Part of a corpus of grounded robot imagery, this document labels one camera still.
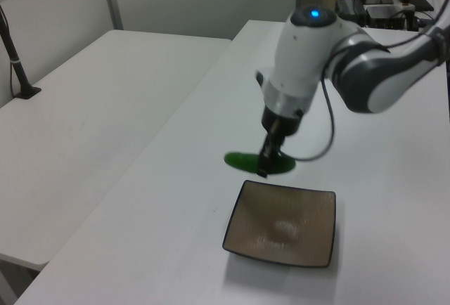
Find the black cable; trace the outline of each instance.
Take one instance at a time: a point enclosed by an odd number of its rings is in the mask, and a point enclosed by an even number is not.
[[[326,153],[328,153],[328,151],[330,150],[330,148],[331,148],[331,146],[333,144],[333,141],[335,139],[335,117],[334,117],[334,114],[333,114],[333,108],[331,107],[330,98],[328,97],[328,92],[327,92],[326,86],[325,86],[325,73],[326,73],[326,70],[328,69],[328,66],[333,61],[333,59],[336,58],[337,55],[345,52],[346,50],[350,49],[351,47],[352,46],[344,47],[344,48],[340,49],[339,51],[334,52],[333,54],[331,54],[331,56],[327,59],[327,61],[325,62],[325,65],[322,68],[321,83],[322,83],[322,89],[323,89],[323,96],[325,96],[326,105],[328,106],[328,112],[330,113],[330,122],[331,122],[331,135],[330,135],[330,138],[328,140],[328,144],[326,145],[326,147],[319,154],[317,154],[315,156],[311,156],[311,157],[293,157],[293,156],[285,154],[281,150],[278,150],[278,153],[281,156],[287,157],[289,159],[292,159],[292,160],[298,161],[298,162],[310,162],[310,161],[314,161],[314,160],[320,159]]]
[[[442,7],[441,7],[441,9],[439,10],[439,13],[437,14],[437,16],[436,16],[436,18],[435,18],[435,23],[437,23],[437,21],[441,18],[441,16],[442,16],[442,14],[444,13],[445,8],[447,7],[447,4],[449,3],[449,1],[450,1],[450,0],[444,0],[444,3],[442,4]],[[393,44],[393,45],[384,45],[383,47],[384,47],[384,48],[394,48],[394,47],[398,47],[398,46],[401,46],[401,45],[404,45],[404,44],[407,44],[407,43],[411,43],[412,41],[416,40],[418,37],[421,37],[421,36],[423,36],[423,35],[424,35],[424,34],[421,32],[421,33],[417,34],[416,36],[411,37],[410,39],[407,39],[407,40],[402,41],[402,42],[400,42],[400,43],[396,43],[396,44]]]
[[[1,5],[0,5],[0,14],[1,14],[2,20],[3,20],[3,21],[5,22],[5,24],[6,24],[6,29],[8,29],[8,33],[9,33],[9,23],[8,23],[8,19],[6,18],[6,15],[5,15],[5,13],[4,13],[3,8],[1,7]],[[12,96],[13,98],[15,98],[15,95],[14,95],[14,93],[13,93],[13,64],[12,64],[11,61],[9,62],[9,89],[10,89],[10,91],[11,91],[11,96]]]
[[[428,13],[423,12],[423,11],[416,11],[416,12],[422,13],[423,15],[426,15],[427,17],[429,17],[429,19],[431,19],[433,21],[433,24],[436,23],[436,20],[431,15],[429,15]]]
[[[424,18],[419,18],[419,17],[417,17],[417,16],[414,16],[414,19],[416,19],[418,22],[421,22],[422,25],[423,25],[423,27],[426,27],[426,26],[427,26],[427,23],[424,22]]]
[[[9,63],[9,89],[11,91],[11,96],[15,98],[14,92],[13,92],[13,64],[12,62]]]

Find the desk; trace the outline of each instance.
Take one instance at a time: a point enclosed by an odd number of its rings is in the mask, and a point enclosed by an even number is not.
[[[111,31],[0,109],[0,259],[41,270],[229,41]]]
[[[272,65],[283,24],[249,22],[17,305],[447,304],[450,135],[444,67],[387,112],[348,111],[328,86],[336,139],[322,159],[267,180],[223,156],[258,152],[255,69]],[[410,32],[368,30],[387,43]],[[285,150],[329,135],[318,91]],[[221,248],[244,180],[334,190],[329,268],[288,268]]]

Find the robotic arm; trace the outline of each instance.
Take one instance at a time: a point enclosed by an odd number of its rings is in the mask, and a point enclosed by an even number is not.
[[[325,75],[353,112],[382,112],[450,57],[449,42],[447,10],[399,56],[331,10],[297,9],[281,33],[274,67],[256,74],[264,94],[262,125],[267,131],[258,175],[267,176],[285,137],[297,132]]]

